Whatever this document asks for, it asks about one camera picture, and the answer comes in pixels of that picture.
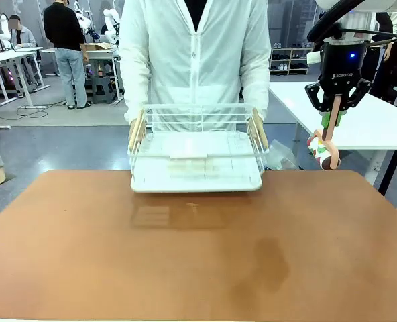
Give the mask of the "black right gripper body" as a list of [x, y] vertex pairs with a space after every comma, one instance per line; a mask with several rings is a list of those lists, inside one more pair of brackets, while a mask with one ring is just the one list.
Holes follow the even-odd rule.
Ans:
[[352, 93], [362, 79], [361, 68], [366, 52], [365, 43], [334, 45], [325, 42], [319, 82], [328, 96]]

